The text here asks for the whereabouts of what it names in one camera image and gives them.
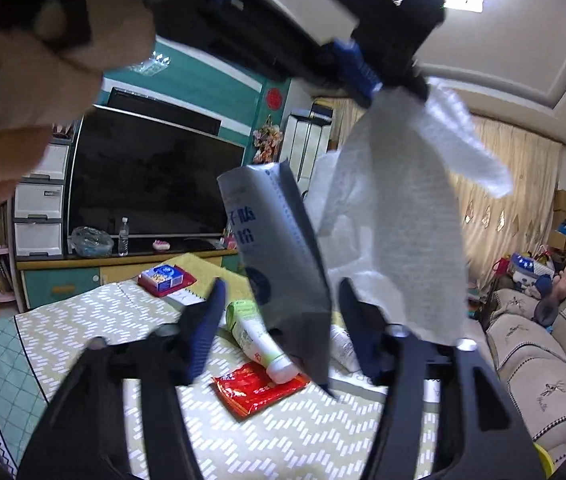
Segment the person left hand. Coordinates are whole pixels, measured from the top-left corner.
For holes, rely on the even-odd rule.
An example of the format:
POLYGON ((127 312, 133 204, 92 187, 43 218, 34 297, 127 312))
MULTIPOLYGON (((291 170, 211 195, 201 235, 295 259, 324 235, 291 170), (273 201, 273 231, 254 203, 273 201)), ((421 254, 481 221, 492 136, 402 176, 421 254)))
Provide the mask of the person left hand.
POLYGON ((30 32, 0 32, 0 203, 34 170, 55 125, 82 117, 96 102, 106 72, 153 52, 151 11, 140 0, 82 0, 90 38, 62 53, 46 45, 70 30, 58 0, 44 3, 30 32))

